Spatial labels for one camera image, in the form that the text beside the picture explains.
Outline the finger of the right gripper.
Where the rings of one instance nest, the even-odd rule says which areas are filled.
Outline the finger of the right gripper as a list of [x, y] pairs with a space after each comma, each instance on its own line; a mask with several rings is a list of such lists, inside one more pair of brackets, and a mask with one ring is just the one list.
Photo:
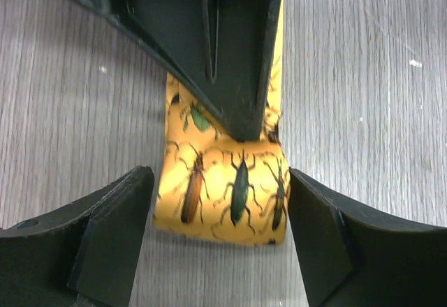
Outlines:
[[217, 84], [218, 0], [71, 0], [140, 43], [226, 130]]
[[198, 98], [236, 141], [258, 139], [281, 0], [200, 0], [205, 77]]

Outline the yellow beetle print tie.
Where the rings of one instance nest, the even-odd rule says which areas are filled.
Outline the yellow beetle print tie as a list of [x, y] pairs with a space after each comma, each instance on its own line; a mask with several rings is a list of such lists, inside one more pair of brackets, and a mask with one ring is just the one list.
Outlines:
[[263, 125], [255, 142], [236, 142], [174, 75], [167, 76], [155, 227], [248, 246], [284, 240], [290, 177], [279, 140], [283, 41], [279, 24]]

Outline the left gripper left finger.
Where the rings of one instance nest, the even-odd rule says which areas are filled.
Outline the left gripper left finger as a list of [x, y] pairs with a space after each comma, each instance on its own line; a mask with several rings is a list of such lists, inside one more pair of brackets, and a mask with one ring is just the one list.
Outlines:
[[104, 188], [1, 231], [2, 306], [127, 306], [154, 175]]

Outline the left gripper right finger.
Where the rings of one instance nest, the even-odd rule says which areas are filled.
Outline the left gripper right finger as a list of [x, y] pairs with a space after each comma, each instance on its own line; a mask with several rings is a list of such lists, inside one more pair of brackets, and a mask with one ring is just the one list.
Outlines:
[[446, 229], [291, 170], [290, 226], [310, 306], [445, 306]]

